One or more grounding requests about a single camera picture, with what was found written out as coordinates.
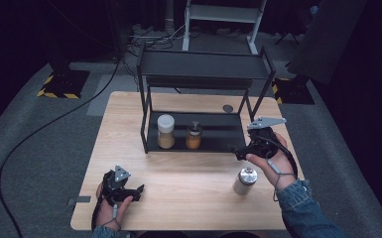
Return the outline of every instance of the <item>hand-mounted device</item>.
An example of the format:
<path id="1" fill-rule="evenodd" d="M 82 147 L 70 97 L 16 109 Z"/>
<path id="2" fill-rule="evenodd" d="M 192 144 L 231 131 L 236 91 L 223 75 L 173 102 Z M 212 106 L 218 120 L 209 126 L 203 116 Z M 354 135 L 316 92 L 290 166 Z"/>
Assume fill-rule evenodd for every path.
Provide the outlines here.
<path id="1" fill-rule="evenodd" d="M 231 152 L 236 155 L 238 161 L 246 160 L 247 154 L 253 154 L 268 160 L 274 157 L 278 150 L 281 150 L 287 156 L 287 159 L 293 167 L 294 174 L 297 176 L 297 165 L 292 153 L 278 141 L 271 128 L 271 126 L 286 122 L 287 120 L 285 118 L 259 117 L 247 125 L 247 132 L 250 137 L 249 145 L 240 149 L 232 149 Z M 272 162 L 269 162 L 269 165 L 275 172 L 279 171 L 272 166 Z"/>
<path id="2" fill-rule="evenodd" d="M 117 202 L 123 201 L 128 196 L 133 196 L 132 201 L 138 201 L 141 198 L 141 192 L 144 185 L 137 189 L 126 189 L 125 184 L 131 174 L 123 170 L 120 166 L 116 166 L 114 171 L 110 171 L 104 175 L 102 184 L 102 195 L 111 206 Z"/>

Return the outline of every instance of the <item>sleeve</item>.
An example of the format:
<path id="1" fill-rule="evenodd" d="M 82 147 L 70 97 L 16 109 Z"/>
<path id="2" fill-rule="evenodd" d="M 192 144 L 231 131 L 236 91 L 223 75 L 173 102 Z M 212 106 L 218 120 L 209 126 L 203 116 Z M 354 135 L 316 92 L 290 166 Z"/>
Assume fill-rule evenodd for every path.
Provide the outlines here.
<path id="1" fill-rule="evenodd" d="M 115 231 L 105 226 L 97 226 L 92 232 L 91 238 L 130 238 L 128 231 Z"/>
<path id="2" fill-rule="evenodd" d="M 300 237 L 345 237 L 312 198 L 308 180 L 297 179 L 285 189 L 277 191 L 277 197 L 284 219 Z"/>

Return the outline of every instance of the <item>wire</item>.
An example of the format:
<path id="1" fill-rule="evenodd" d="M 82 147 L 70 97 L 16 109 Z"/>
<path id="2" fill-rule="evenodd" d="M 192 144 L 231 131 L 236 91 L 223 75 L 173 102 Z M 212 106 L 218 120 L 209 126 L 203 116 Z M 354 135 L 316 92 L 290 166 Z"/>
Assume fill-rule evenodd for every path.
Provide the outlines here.
<path id="1" fill-rule="evenodd" d="M 263 140 L 263 141 L 266 141 L 266 142 L 269 142 L 269 143 L 273 144 L 274 146 L 276 146 L 278 149 L 280 149 L 286 155 L 287 159 L 289 160 L 290 164 L 292 165 L 294 175 L 296 177 L 298 176 L 297 164 L 296 164 L 296 161 L 293 157 L 293 154 L 289 151 L 289 149 L 287 149 L 285 146 L 283 146 L 280 142 L 275 142 L 274 140 L 270 140 L 270 139 L 267 139 L 267 138 L 261 137 L 261 136 L 256 136 L 256 138 Z"/>
<path id="2" fill-rule="evenodd" d="M 128 72 L 129 75 L 133 76 L 134 82 L 137 85 L 137 92 L 138 92 L 139 91 L 139 84 L 138 84 L 138 79 L 137 79 L 135 72 L 129 67 L 129 64 L 125 60 L 123 61 L 123 65 L 125 66 L 126 72 Z"/>
<path id="3" fill-rule="evenodd" d="M 276 194 L 277 194 L 277 185 L 278 185 L 278 181 L 280 180 L 281 176 L 294 176 L 296 179 L 297 179 L 297 176 L 295 174 L 292 174 L 292 173 L 285 173 L 285 174 L 282 174 L 282 173 L 276 173 L 278 175 L 278 178 L 277 178 L 277 181 L 275 182 L 275 185 L 274 185 L 274 195 L 272 197 L 272 199 L 274 201 L 278 201 L 277 197 L 276 197 Z"/>
<path id="4" fill-rule="evenodd" d="M 135 24 L 132 28 L 134 28 L 135 26 L 141 27 L 141 24 Z M 145 33 L 137 33 L 136 32 L 137 30 L 133 30 L 134 35 L 130 36 L 130 37 L 136 37 L 136 36 L 144 37 L 145 35 L 149 34 L 150 32 L 153 32 L 153 27 L 149 27 L 148 29 L 144 30 Z"/>
<path id="5" fill-rule="evenodd" d="M 115 218 L 113 218 L 113 219 L 107 221 L 106 223 L 102 224 L 101 226 L 105 226 L 105 225 L 107 225 L 108 223 L 110 223 L 110 222 L 112 222 L 112 221 L 115 221 L 116 224 L 117 224 L 117 226 L 119 226 L 119 230 L 117 230 L 117 231 L 122 230 L 122 226 L 120 226 L 119 222 L 117 222 L 117 220 L 116 220 Z"/>
<path id="6" fill-rule="evenodd" d="M 132 49 L 132 53 L 129 52 L 130 54 L 132 54 L 133 56 L 137 56 L 135 50 L 133 50 L 133 47 L 137 47 L 139 48 L 143 43 L 141 42 L 138 42 L 138 40 L 140 39 L 154 39 L 154 40 L 151 40 L 151 41 L 144 41 L 144 43 L 146 45 L 148 45 L 149 48 L 152 48 L 153 46 L 157 45 L 167 45 L 169 44 L 170 46 L 167 47 L 167 48 L 163 48 L 162 50 L 166 50 L 166 49 L 169 49 L 173 46 L 172 42 L 174 40 L 178 40 L 178 39 L 181 39 L 183 36 L 180 36 L 180 37 L 175 37 L 175 35 L 184 27 L 185 25 L 181 25 L 176 31 L 174 31 L 172 34 L 170 35 L 167 35 L 167 36 L 164 36 L 164 37 L 144 37 L 144 35 L 146 35 L 147 33 L 144 33 L 144 34 L 141 34 L 140 36 L 138 37 L 135 37 L 135 36 L 130 36 L 130 37 L 134 37 L 135 40 L 130 44 L 128 45 L 128 47 L 131 47 Z"/>
<path id="7" fill-rule="evenodd" d="M 98 212 L 100 211 L 101 203 L 104 200 L 107 200 L 106 197 L 103 196 L 103 184 L 104 184 L 104 181 L 102 181 L 101 184 L 100 184 L 100 195 L 97 198 L 97 202 L 95 203 L 94 211 L 92 212 L 92 217 L 91 217 L 91 232 L 94 232 L 94 229 L 96 227 L 97 216 L 98 216 Z"/>
<path id="8" fill-rule="evenodd" d="M 56 119 L 52 120 L 51 122 L 48 122 L 47 124 L 43 125 L 42 127 L 40 127 L 39 129 L 36 129 L 34 132 L 32 132 L 30 135 L 28 135 L 27 137 L 25 137 L 21 142 L 19 142 L 11 151 L 10 153 L 8 154 L 8 156 L 6 157 L 5 161 L 2 163 L 1 165 L 1 168 L 0 168 L 0 200 L 1 200 L 1 203 L 2 205 L 4 206 L 5 208 L 5 211 L 7 212 L 7 214 L 9 215 L 9 217 L 11 218 L 11 221 L 12 223 L 14 224 L 15 226 L 15 229 L 17 230 L 17 234 L 18 234 L 18 237 L 22 238 L 23 237 L 23 234 L 21 232 L 21 229 L 15 219 L 15 217 L 13 216 L 13 214 L 11 213 L 11 210 L 9 209 L 8 205 L 6 204 L 5 202 L 5 199 L 4 199 L 4 196 L 3 196 L 3 193 L 2 193 L 2 186 L 1 186 L 1 183 L 2 183 L 2 174 L 3 174 L 3 170 L 4 170 L 4 167 L 6 165 L 6 163 L 8 162 L 9 158 L 11 157 L 11 155 L 21 146 L 23 145 L 27 140 L 29 140 L 30 138 L 32 138 L 34 135 L 36 135 L 37 133 L 39 133 L 40 131 L 42 131 L 43 129 L 47 128 L 48 126 L 54 124 L 55 122 L 59 121 L 60 119 L 64 118 L 65 116 L 67 116 L 68 114 L 76 111 L 77 109 L 81 108 L 82 106 L 88 104 L 90 101 L 92 101 L 93 99 L 95 99 L 96 97 L 98 97 L 106 88 L 107 86 L 110 84 L 110 82 L 113 80 L 114 78 L 114 75 L 116 74 L 116 71 L 117 71 L 117 68 L 119 67 L 119 62 L 116 64 L 116 67 L 114 68 L 113 70 L 113 73 L 110 77 L 110 80 L 106 83 L 106 85 L 97 93 L 95 94 L 94 96 L 92 96 L 90 99 L 86 100 L 84 103 L 80 104 L 79 106 L 76 106 L 74 107 L 73 109 L 69 110 L 67 113 L 57 117 Z"/>

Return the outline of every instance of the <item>spice jar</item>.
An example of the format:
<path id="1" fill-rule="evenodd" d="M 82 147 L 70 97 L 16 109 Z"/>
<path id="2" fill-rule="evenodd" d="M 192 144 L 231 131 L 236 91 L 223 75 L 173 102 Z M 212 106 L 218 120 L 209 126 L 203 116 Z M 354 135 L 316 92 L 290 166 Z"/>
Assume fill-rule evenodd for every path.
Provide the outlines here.
<path id="1" fill-rule="evenodd" d="M 175 134 L 173 133 L 175 118 L 168 114 L 161 115 L 157 119 L 157 125 L 159 128 L 157 143 L 163 149 L 170 149 L 175 144 Z"/>
<path id="2" fill-rule="evenodd" d="M 192 121 L 188 125 L 187 147 L 189 149 L 197 149 L 200 146 L 200 139 L 202 137 L 202 126 L 197 121 Z"/>

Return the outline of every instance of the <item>hand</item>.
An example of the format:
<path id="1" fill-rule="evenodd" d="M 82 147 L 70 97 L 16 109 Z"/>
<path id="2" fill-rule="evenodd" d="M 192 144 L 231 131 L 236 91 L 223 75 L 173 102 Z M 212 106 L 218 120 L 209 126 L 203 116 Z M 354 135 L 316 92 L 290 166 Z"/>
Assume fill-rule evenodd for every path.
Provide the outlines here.
<path id="1" fill-rule="evenodd" d="M 286 140 L 278 133 L 275 133 L 277 140 L 287 148 Z M 281 171 L 281 175 L 278 175 L 268 164 L 266 159 L 260 158 L 256 155 L 247 154 L 246 160 L 253 165 L 261 168 L 268 181 L 275 187 L 276 190 L 282 190 L 288 185 L 292 184 L 296 178 L 293 176 L 293 168 L 287 159 L 286 155 L 281 150 L 278 150 L 277 154 L 271 158 L 271 162 L 274 163 Z"/>
<path id="2" fill-rule="evenodd" d="M 101 185 L 98 186 L 96 196 L 101 193 Z M 100 205 L 100 210 L 97 215 L 97 219 L 95 222 L 96 226 L 104 225 L 105 227 L 111 228 L 113 230 L 120 230 L 120 225 L 122 224 L 123 216 L 125 215 L 126 210 L 131 204 L 133 196 L 126 197 L 123 202 L 117 203 L 117 216 L 116 222 L 113 220 L 113 207 L 108 203 L 106 199 L 103 199 Z"/>

